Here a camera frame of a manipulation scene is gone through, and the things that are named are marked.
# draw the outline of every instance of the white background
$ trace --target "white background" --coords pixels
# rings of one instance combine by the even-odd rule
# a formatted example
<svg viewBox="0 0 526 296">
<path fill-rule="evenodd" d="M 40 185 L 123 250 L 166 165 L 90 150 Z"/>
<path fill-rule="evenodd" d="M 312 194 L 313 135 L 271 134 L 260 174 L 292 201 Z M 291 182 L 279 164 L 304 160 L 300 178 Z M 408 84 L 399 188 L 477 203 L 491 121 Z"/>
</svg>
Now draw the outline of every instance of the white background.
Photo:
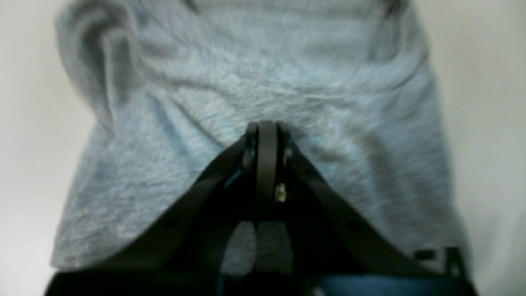
<svg viewBox="0 0 526 296">
<path fill-rule="evenodd" d="M 63 0 L 0 0 L 0 296 L 42 295 L 93 119 L 57 56 Z M 484 296 L 526 292 L 526 1 L 420 0 Z"/>
</svg>

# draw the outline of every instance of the heather gray fabric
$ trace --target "heather gray fabric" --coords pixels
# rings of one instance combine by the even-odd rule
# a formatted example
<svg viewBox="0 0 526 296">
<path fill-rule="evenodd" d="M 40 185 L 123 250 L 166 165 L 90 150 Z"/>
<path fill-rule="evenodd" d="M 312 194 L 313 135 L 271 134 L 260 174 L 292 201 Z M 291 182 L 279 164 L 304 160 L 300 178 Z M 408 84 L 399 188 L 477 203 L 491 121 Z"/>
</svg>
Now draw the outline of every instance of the heather gray fabric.
<svg viewBox="0 0 526 296">
<path fill-rule="evenodd" d="M 286 121 L 333 188 L 411 256 L 469 265 L 450 194 L 428 51 L 395 0 L 73 1 L 57 21 L 71 80 L 97 124 L 58 228 L 53 266 L 124 248 L 247 123 Z M 283 225 L 233 235 L 223 270 L 290 269 Z"/>
</svg>

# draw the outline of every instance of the white wall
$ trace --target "white wall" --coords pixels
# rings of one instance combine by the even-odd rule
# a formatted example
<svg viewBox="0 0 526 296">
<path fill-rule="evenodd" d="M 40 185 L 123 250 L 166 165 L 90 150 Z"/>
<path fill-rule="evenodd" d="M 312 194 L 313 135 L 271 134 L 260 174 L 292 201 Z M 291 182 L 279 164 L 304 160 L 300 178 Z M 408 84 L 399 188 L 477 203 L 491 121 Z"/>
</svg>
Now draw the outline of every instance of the white wall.
<svg viewBox="0 0 526 296">
<path fill-rule="evenodd" d="M 0 296 L 41 295 L 92 118 L 54 45 L 62 0 L 0 2 Z M 526 2 L 416 1 L 482 295 L 526 289 Z"/>
<path fill-rule="evenodd" d="M 526 294 L 526 1 L 421 0 L 483 295 Z"/>
</svg>

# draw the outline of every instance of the gray t-shirt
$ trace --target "gray t-shirt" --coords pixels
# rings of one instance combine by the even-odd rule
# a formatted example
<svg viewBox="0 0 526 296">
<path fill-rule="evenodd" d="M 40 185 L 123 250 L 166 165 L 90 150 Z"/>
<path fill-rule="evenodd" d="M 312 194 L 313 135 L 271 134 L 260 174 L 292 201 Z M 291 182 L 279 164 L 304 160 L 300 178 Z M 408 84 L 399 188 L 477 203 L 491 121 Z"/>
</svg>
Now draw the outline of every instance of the gray t-shirt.
<svg viewBox="0 0 526 296">
<path fill-rule="evenodd" d="M 252 121 L 285 121 L 328 183 L 407 256 L 466 235 L 426 41 L 399 0 L 76 0 L 60 54 L 97 123 L 52 265 L 122 250 Z M 287 271 L 282 225 L 242 223 L 223 271 Z"/>
</svg>

